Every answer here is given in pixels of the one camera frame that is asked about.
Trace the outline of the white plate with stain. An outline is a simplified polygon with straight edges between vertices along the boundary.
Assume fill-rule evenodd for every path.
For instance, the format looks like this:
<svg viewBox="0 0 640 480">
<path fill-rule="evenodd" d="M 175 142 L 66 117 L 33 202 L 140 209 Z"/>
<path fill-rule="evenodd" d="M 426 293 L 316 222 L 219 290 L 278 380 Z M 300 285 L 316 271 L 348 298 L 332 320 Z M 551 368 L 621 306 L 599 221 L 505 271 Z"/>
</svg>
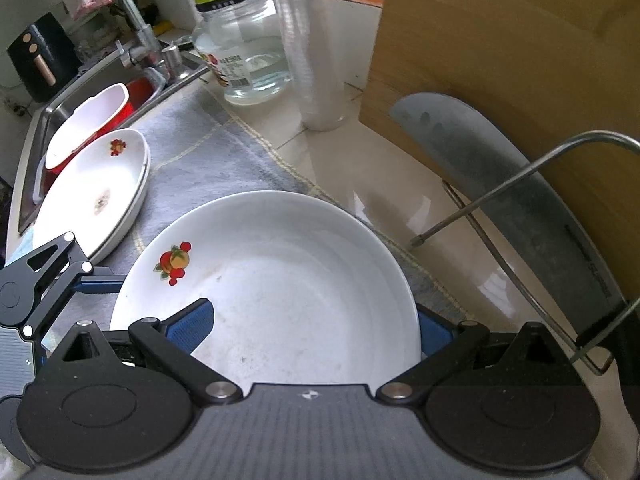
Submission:
<svg viewBox="0 0 640 480">
<path fill-rule="evenodd" d="M 106 142 L 99 144 L 100 139 L 74 157 L 52 184 L 32 230 L 32 246 L 35 248 L 67 231 L 75 234 L 81 249 L 88 246 L 88 229 L 84 222 L 89 211 L 91 170 L 106 157 Z"/>
</svg>

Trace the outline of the white plate back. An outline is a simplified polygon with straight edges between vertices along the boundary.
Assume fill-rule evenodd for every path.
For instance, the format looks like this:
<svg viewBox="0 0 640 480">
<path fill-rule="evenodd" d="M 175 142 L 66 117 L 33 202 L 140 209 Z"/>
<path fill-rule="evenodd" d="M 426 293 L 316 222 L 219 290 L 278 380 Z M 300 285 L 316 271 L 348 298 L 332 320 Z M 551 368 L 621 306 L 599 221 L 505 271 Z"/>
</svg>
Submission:
<svg viewBox="0 0 640 480">
<path fill-rule="evenodd" d="M 243 390 L 376 389 L 420 361 L 399 264 L 369 228 L 318 198 L 246 192 L 187 212 L 137 258 L 111 326 L 163 320 L 200 298 L 214 326 L 194 356 Z"/>
</svg>

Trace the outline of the chrome kitchen faucet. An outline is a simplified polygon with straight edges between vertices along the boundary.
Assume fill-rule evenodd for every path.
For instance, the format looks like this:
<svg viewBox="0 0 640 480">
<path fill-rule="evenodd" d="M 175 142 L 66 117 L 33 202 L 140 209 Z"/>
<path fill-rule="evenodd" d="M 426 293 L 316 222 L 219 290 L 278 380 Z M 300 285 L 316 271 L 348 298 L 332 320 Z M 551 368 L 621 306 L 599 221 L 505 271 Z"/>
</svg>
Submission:
<svg viewBox="0 0 640 480">
<path fill-rule="evenodd" d="M 166 80 L 169 79 L 168 69 L 163 59 L 160 43 L 152 31 L 152 27 L 142 18 L 142 14 L 134 3 L 134 0 L 119 0 L 126 18 L 132 25 L 132 31 L 136 42 L 132 47 L 118 47 L 118 53 L 122 66 L 153 67 Z"/>
</svg>

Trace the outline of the grey checked dish mat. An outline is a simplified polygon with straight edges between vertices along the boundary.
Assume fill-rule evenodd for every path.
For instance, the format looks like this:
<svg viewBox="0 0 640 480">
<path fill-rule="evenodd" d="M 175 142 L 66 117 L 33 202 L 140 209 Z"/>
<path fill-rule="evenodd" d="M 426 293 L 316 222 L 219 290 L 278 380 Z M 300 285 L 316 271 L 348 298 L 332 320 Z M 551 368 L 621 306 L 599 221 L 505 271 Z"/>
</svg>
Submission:
<svg viewBox="0 0 640 480">
<path fill-rule="evenodd" d="M 211 84 L 189 84 L 134 125 L 151 148 L 149 191 L 105 265 L 127 273 L 160 231 L 215 198 L 292 191 L 322 198 L 372 226 L 416 301 L 450 322 L 462 321 L 465 310 L 437 278 L 437 256 L 413 257 L 404 248 L 442 195 L 438 177 L 359 125 L 359 104 L 349 89 L 341 128 L 310 132 L 288 96 L 241 110 L 224 104 Z"/>
</svg>

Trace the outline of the white colander basket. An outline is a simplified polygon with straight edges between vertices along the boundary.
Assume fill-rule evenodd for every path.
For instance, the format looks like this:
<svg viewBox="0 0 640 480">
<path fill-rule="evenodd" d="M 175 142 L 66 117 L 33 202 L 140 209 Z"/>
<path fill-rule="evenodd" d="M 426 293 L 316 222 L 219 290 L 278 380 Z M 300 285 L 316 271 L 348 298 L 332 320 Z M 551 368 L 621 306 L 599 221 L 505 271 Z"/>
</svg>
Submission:
<svg viewBox="0 0 640 480">
<path fill-rule="evenodd" d="M 86 145 L 115 130 L 134 112 L 126 84 L 112 84 L 75 108 L 55 131 L 44 168 L 59 174 Z"/>
</svg>

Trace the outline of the red wash basin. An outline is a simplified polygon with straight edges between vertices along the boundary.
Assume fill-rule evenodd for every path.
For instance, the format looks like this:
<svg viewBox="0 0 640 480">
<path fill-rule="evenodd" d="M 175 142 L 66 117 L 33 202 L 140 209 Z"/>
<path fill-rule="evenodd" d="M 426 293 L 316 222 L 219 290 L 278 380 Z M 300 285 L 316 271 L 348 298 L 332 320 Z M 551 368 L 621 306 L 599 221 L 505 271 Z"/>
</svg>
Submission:
<svg viewBox="0 0 640 480">
<path fill-rule="evenodd" d="M 163 88 L 149 76 L 111 84 L 76 107 L 69 118 L 54 130 L 37 169 L 34 193 L 43 196 L 54 179 L 88 144 L 116 130 L 128 117 Z"/>
</svg>

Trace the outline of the black air fryer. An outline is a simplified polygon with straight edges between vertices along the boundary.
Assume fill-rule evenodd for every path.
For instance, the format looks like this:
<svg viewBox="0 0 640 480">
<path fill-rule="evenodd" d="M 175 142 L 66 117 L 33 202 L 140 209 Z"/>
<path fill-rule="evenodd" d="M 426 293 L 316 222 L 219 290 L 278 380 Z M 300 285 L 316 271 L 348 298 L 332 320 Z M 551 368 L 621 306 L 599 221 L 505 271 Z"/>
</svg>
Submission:
<svg viewBox="0 0 640 480">
<path fill-rule="evenodd" d="M 73 41 L 51 12 L 28 25 L 6 53 L 37 103 L 50 101 L 78 75 L 81 66 Z"/>
</svg>

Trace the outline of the soap dispenser pump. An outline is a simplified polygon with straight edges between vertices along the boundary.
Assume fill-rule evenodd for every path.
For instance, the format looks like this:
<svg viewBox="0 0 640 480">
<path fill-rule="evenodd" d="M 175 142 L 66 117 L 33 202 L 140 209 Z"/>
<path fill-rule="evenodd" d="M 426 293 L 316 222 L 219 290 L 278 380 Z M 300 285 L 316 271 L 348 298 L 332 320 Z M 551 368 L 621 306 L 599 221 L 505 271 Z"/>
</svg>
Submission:
<svg viewBox="0 0 640 480">
<path fill-rule="evenodd" d="M 162 57 L 165 62 L 166 70 L 172 81 L 183 80 L 189 76 L 189 69 L 184 65 L 183 57 L 179 48 L 175 44 L 170 44 L 162 50 Z"/>
</svg>

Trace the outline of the glass jar yellow lid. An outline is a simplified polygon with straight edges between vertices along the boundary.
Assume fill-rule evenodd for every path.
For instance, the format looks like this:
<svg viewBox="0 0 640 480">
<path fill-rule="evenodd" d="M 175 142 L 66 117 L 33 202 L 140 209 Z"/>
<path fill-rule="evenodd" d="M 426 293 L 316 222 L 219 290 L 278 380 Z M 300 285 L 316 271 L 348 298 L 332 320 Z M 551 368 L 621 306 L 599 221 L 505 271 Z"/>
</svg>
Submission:
<svg viewBox="0 0 640 480">
<path fill-rule="evenodd" d="M 234 105 L 265 103 L 291 81 L 273 0 L 194 0 L 194 48 Z"/>
</svg>

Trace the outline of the bamboo cutting board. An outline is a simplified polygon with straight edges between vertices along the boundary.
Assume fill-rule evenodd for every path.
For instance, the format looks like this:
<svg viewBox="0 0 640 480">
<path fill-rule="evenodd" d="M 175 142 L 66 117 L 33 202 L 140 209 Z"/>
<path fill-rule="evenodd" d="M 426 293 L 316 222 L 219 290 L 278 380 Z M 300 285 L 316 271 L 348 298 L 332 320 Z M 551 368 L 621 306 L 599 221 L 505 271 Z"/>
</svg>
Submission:
<svg viewBox="0 0 640 480">
<path fill-rule="evenodd" d="M 384 0 L 361 121 L 409 154 L 390 107 L 474 106 L 528 157 L 573 134 L 639 132 L 639 0 Z"/>
</svg>

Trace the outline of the plastic wrap roll tall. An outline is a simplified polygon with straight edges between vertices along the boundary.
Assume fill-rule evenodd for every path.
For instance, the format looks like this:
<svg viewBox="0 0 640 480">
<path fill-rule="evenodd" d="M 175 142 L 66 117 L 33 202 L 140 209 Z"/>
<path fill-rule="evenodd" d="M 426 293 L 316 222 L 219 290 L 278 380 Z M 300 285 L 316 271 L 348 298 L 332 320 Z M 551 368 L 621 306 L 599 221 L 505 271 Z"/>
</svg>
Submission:
<svg viewBox="0 0 640 480">
<path fill-rule="evenodd" d="M 274 0 L 296 102 L 304 126 L 341 125 L 346 104 L 329 16 L 331 0 Z"/>
</svg>

